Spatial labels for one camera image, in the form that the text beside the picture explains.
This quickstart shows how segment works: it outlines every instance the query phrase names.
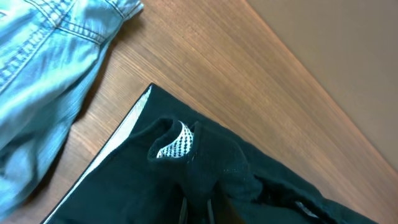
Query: clothing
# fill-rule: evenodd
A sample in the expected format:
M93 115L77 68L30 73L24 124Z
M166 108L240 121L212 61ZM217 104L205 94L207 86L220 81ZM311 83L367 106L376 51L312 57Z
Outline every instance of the clothing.
M46 173L138 0L0 1L0 220Z
M193 134L189 128L181 122L182 129L180 134L170 144L159 149L156 158L163 157L182 157L191 150L193 142Z
M187 153L157 157L182 123L193 133ZM206 217L209 200L235 223L373 223L155 85L131 135L47 223L178 223L184 198L192 223ZM215 215L216 223L228 217Z

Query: wooden table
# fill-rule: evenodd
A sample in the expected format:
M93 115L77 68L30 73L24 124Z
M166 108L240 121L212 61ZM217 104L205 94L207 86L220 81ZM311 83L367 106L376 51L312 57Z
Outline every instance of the wooden table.
M144 4L111 45L49 184L5 223L41 222L150 82L281 161L326 198L398 223L397 172L245 0Z

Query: black fabric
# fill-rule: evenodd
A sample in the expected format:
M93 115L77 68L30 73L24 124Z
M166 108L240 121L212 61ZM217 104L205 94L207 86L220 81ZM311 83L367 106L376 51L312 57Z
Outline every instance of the black fabric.
M156 159L179 121L194 132L190 152ZM373 223L155 85L130 137L49 223L178 223L184 197L190 223L204 223L209 199L219 223Z

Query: light blue denim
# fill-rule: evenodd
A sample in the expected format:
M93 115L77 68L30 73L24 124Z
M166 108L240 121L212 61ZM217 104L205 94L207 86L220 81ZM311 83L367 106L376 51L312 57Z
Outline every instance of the light blue denim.
M0 220L61 148L139 0L0 0Z

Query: white checkered lining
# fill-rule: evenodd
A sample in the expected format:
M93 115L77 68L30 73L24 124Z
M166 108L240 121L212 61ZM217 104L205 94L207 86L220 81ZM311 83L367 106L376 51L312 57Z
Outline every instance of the white checkered lining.
M182 122L181 124L182 129L180 135L178 135L178 137L173 142L160 149L157 153L156 158L179 158L190 151L193 142L193 133L188 129L185 124L183 124Z

